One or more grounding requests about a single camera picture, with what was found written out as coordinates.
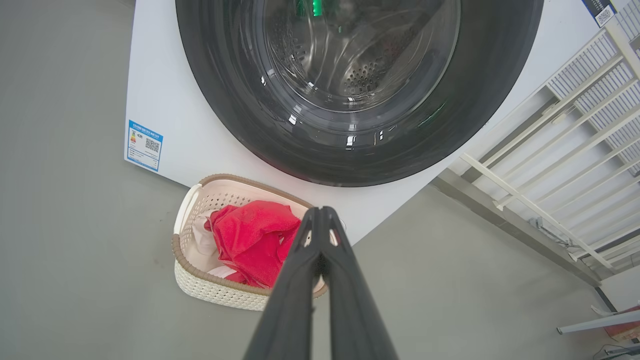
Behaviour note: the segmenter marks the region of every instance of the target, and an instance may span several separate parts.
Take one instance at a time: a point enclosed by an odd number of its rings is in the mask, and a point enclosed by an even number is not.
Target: basket handle
[[[195,200],[196,194],[201,188],[202,184],[200,183],[193,185],[187,192],[187,195],[184,196],[182,204],[180,204],[180,209],[178,210],[178,215],[176,215],[175,217],[175,223],[173,224],[174,234],[180,234],[180,232],[182,231],[184,222],[187,220],[187,214],[191,212],[191,208],[193,208],[193,205],[195,205],[193,200]]]

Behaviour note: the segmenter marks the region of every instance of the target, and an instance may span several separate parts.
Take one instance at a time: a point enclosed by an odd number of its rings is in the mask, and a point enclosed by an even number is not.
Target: woven basket
[[[203,272],[193,266],[184,254],[195,246],[193,230],[194,219],[211,209],[221,209],[228,204],[242,206],[250,201],[266,200],[289,205],[291,212],[302,219],[308,208],[313,205],[297,197],[272,187],[233,175],[212,175],[202,179],[185,195],[173,226],[172,247],[175,255],[175,280],[187,295],[224,306],[239,309],[264,309],[271,293],[270,289],[255,288],[239,284],[221,277]],[[320,280],[314,297],[327,291]]]

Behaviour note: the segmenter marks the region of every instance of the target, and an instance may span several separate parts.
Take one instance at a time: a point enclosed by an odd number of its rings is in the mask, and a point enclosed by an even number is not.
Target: black wire
[[[621,347],[620,345],[605,344],[605,345],[602,345],[602,347],[600,347],[600,350],[598,350],[598,352],[597,352],[597,353],[593,354],[593,356],[591,357],[591,358],[592,358],[592,360],[595,360],[595,359],[596,359],[596,355],[598,355],[598,354],[599,354],[599,353],[604,349],[604,347],[619,347],[619,348],[623,348],[623,349],[625,349],[625,350],[627,350],[627,351],[629,351],[629,352],[634,352],[634,351],[635,351],[635,350],[631,350],[630,348]]]

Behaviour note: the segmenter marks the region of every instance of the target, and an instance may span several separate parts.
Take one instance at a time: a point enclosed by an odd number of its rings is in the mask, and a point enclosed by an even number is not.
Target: qr code
[[[153,140],[151,140],[151,139],[147,138],[147,143],[145,144],[145,147],[146,147],[147,149],[149,149],[149,150],[151,150],[151,151],[158,152],[158,150],[159,150],[159,146],[160,146],[160,144],[159,144],[159,143],[157,143],[157,142],[155,142],[155,141],[153,141]]]
[[[600,27],[604,26],[604,24],[607,23],[607,21],[609,21],[609,19],[611,19],[613,17],[613,15],[615,15],[613,13],[613,10],[611,9],[611,5],[608,5],[606,8],[604,8],[599,14],[598,16],[596,16],[596,22],[598,23],[598,25]]]

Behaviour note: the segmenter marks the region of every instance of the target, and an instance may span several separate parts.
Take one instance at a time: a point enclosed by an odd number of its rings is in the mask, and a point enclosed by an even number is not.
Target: red garment
[[[227,279],[272,288],[299,226],[289,206],[257,200],[212,213],[205,229],[213,231],[218,259],[241,275]]]

